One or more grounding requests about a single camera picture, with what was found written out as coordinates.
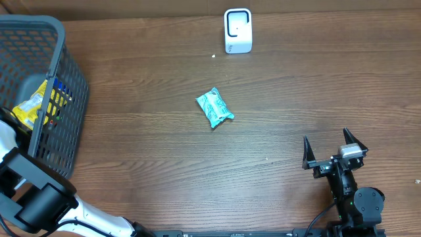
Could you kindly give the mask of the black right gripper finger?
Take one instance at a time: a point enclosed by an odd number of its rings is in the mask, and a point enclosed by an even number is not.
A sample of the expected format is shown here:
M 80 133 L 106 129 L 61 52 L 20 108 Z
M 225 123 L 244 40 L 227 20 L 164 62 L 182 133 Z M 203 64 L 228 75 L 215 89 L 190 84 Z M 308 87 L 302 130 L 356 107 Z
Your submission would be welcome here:
M 303 146 L 304 146 L 304 154 L 303 154 L 303 162 L 302 168 L 305 170 L 312 169 L 316 163 L 316 158 L 310 146 L 310 142 L 307 136 L 303 138 Z
M 366 155 L 366 153 L 368 152 L 368 148 L 362 143 L 360 142 L 352 133 L 351 131 L 347 128 L 344 127 L 343 128 L 343 135 L 345 138 L 345 142 L 347 145 L 349 144 L 358 144 L 360 149 L 362 150 L 362 153 L 364 155 Z

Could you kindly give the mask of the teal tissue packet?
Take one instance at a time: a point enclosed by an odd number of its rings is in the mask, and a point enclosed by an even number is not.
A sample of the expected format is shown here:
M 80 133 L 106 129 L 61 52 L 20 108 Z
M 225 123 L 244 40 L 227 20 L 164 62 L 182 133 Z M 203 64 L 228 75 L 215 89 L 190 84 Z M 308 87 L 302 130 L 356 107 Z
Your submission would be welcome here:
M 235 115 L 228 109 L 217 88 L 212 88 L 207 93 L 197 97 L 196 101 L 209 120 L 212 129 L 215 129 L 226 119 L 235 118 Z

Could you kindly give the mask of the yellow snack packet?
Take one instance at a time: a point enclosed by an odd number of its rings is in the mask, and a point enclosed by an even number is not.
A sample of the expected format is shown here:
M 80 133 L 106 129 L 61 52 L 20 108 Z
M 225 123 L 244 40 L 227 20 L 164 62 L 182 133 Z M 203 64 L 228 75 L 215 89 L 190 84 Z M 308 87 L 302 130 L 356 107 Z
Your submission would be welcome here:
M 34 129 L 35 121 L 38 118 L 37 111 L 41 109 L 43 96 L 47 89 L 47 80 L 39 86 L 39 88 L 30 96 L 26 101 L 23 101 L 12 109 L 14 117 L 16 117 L 26 128 L 29 130 Z M 61 88 L 58 91 L 52 89 L 50 100 L 54 101 L 55 104 L 49 102 L 47 107 L 47 114 L 44 118 L 43 124 L 46 125 L 48 122 L 53 122 L 53 118 L 59 116 L 59 106 L 65 106 L 67 100 L 64 96 L 68 97 Z

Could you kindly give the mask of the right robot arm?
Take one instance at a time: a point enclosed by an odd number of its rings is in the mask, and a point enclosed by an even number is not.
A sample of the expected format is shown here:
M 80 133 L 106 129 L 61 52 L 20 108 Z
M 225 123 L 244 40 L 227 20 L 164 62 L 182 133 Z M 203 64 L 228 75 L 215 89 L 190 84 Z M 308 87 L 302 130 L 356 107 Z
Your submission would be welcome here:
M 343 135 L 345 144 L 323 161 L 316 160 L 309 139 L 304 137 L 302 168 L 311 169 L 315 179 L 328 179 L 342 228 L 374 228 L 382 222 L 385 195 L 377 188 L 358 187 L 353 171 L 363 167 L 368 148 L 348 128 Z

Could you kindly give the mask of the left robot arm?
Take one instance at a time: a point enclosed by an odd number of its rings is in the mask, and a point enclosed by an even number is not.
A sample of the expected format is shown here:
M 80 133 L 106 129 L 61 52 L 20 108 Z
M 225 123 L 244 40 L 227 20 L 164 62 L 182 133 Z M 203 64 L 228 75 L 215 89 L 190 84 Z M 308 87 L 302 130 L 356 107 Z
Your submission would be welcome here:
M 56 231 L 81 236 L 150 236 L 137 222 L 109 215 L 82 201 L 75 187 L 28 155 L 31 136 L 9 109 L 1 108 L 1 226 L 6 222 L 33 234 Z

